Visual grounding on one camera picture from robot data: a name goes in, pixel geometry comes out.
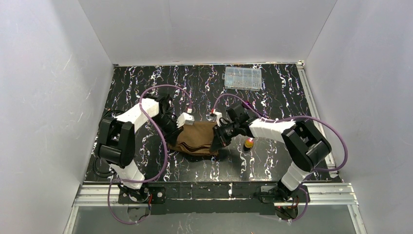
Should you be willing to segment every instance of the white wall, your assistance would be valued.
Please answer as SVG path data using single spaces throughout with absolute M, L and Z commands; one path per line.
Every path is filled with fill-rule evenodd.
M 113 63 L 298 61 L 336 0 L 79 0 Z
M 0 1 L 0 233 L 63 232 L 112 73 L 77 0 Z
M 412 58 L 413 1 L 338 0 L 305 65 L 369 233 L 412 233 Z

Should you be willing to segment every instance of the marble tabletop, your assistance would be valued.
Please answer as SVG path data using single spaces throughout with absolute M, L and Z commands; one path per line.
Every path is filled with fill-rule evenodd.
M 224 88 L 223 74 L 226 66 L 257 68 L 262 71 L 262 90 L 259 92 L 230 90 Z M 242 64 L 242 65 L 180 65 L 180 66 L 133 66 L 116 67 L 105 104 L 108 110 L 127 111 L 139 100 L 147 88 L 160 84 L 172 84 L 184 88 L 193 102 L 196 121 L 211 120 L 209 113 L 216 98 L 224 93 L 235 94 L 249 101 L 261 113 L 271 119 L 297 115 L 311 115 L 295 64 Z M 180 90 L 156 89 L 155 93 L 173 94 L 175 113 L 182 113 L 188 99 Z M 217 110 L 225 109 L 236 102 L 224 97 Z M 232 143 L 219 151 L 218 156 L 195 157 L 170 150 L 168 166 L 159 181 L 169 182 L 213 182 L 213 181 L 278 181 L 291 164 L 284 144 L 258 138 L 253 149 L 244 153 L 242 144 L 246 137 L 237 136 Z M 162 168 L 164 153 L 155 128 L 146 123 L 136 134 L 135 163 L 145 178 L 158 174 Z M 108 182 L 92 172 L 96 157 L 95 146 L 85 181 Z M 108 165 L 100 160 L 97 168 L 107 171 Z M 314 173 L 312 179 L 331 180 L 328 173 Z

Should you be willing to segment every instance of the brown cloth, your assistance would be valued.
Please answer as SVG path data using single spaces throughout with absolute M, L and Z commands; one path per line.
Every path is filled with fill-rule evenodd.
M 215 122 L 194 122 L 193 125 L 185 124 L 184 130 L 179 134 L 175 146 L 168 145 L 171 150 L 184 152 L 192 156 L 217 156 L 218 151 L 209 152 L 214 139 L 213 127 Z

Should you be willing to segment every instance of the clear plastic container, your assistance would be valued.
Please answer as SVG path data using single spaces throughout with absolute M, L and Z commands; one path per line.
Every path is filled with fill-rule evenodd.
M 238 90 L 260 91 L 263 79 L 261 69 L 226 67 L 225 88 Z

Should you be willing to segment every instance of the gray floor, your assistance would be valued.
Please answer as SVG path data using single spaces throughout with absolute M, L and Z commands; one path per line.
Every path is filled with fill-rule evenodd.
M 128 221 L 125 207 L 115 207 L 118 217 Z M 139 218 L 143 209 L 130 211 Z M 346 205 L 309 206 L 305 216 L 291 225 L 276 216 L 259 214 L 167 214 L 152 215 L 139 225 L 117 222 L 107 207 L 80 207 L 75 234 L 355 234 Z

